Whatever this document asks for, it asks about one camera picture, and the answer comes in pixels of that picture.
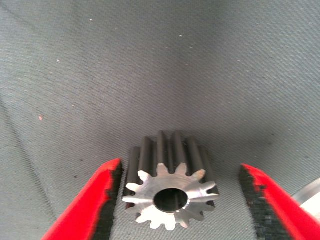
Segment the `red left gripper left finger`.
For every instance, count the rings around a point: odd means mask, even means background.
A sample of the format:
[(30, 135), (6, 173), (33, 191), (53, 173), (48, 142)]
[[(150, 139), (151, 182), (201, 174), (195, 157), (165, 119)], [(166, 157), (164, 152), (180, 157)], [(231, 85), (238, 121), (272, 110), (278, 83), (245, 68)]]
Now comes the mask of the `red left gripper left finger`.
[(119, 158), (101, 165), (43, 240), (109, 240), (123, 176)]

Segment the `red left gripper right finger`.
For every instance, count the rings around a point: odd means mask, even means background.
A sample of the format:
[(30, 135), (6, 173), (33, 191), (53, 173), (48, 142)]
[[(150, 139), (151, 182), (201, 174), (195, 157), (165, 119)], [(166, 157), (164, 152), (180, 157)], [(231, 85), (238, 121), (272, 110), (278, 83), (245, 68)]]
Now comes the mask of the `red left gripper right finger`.
[(243, 163), (238, 177), (258, 240), (320, 238), (319, 221), (264, 171)]

